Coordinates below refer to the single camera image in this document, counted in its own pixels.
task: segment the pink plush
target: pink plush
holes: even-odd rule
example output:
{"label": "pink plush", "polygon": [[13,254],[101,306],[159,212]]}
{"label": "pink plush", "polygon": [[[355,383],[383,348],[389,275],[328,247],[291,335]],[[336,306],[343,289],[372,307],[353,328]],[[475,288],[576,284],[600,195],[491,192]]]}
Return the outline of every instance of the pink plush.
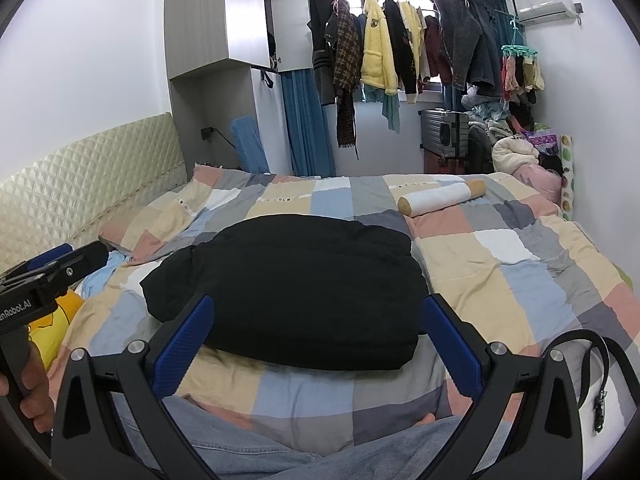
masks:
{"label": "pink plush", "polygon": [[524,164],[513,173],[513,176],[535,189],[547,200],[560,205],[562,179],[558,174],[551,173],[537,164]]}

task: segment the yellow plush toy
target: yellow plush toy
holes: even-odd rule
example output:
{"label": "yellow plush toy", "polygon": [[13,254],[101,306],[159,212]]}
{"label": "yellow plush toy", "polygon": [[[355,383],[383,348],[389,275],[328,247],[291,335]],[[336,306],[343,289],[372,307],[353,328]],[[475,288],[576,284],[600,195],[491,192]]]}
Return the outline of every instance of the yellow plush toy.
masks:
{"label": "yellow plush toy", "polygon": [[74,291],[69,290],[66,296],[58,298],[56,303],[58,308],[53,314],[29,323],[29,339],[36,343],[47,370],[58,355],[66,330],[84,300]]}

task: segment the curtain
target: curtain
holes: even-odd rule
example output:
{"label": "curtain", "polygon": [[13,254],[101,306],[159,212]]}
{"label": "curtain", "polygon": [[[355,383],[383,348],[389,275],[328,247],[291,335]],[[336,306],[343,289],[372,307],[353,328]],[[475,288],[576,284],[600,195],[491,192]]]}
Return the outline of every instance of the curtain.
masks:
{"label": "curtain", "polygon": [[[494,27],[495,42],[498,48],[503,45],[510,45],[513,41],[513,25],[511,25],[512,15],[509,14],[507,7],[507,0],[479,0],[479,3],[484,5],[491,24]],[[524,34],[524,27],[518,25],[519,34],[516,33],[516,41],[513,44],[524,45],[525,41],[522,37]]]}
{"label": "curtain", "polygon": [[287,117],[291,163],[296,176],[335,176],[329,127],[320,105],[313,71],[280,74]]}

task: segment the cigarette-shaped pillow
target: cigarette-shaped pillow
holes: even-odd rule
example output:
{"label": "cigarette-shaped pillow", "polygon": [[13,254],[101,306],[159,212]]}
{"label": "cigarette-shaped pillow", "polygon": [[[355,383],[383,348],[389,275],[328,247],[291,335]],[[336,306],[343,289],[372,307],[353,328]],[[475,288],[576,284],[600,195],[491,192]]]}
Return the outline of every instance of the cigarette-shaped pillow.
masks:
{"label": "cigarette-shaped pillow", "polygon": [[478,198],[485,193],[484,180],[468,180],[401,196],[398,199],[398,211],[405,216],[414,218]]}

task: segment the blue gripper pad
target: blue gripper pad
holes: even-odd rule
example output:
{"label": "blue gripper pad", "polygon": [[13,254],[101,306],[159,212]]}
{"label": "blue gripper pad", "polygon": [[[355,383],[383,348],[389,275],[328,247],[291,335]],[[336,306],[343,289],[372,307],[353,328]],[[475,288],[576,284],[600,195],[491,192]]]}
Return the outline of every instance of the blue gripper pad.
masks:
{"label": "blue gripper pad", "polygon": [[209,334],[215,317],[213,300],[204,296],[154,362],[151,391],[157,399],[172,396]]}
{"label": "blue gripper pad", "polygon": [[40,267],[44,267],[45,265],[50,264],[52,261],[64,256],[65,254],[73,252],[73,250],[73,247],[69,244],[63,244],[60,245],[60,247],[55,247],[47,251],[46,253],[42,253],[39,256],[36,256],[33,260],[29,261],[27,272],[29,272],[30,270],[39,269]]}
{"label": "blue gripper pad", "polygon": [[431,338],[458,391],[478,400],[484,390],[482,363],[433,296],[422,304],[423,329]]}

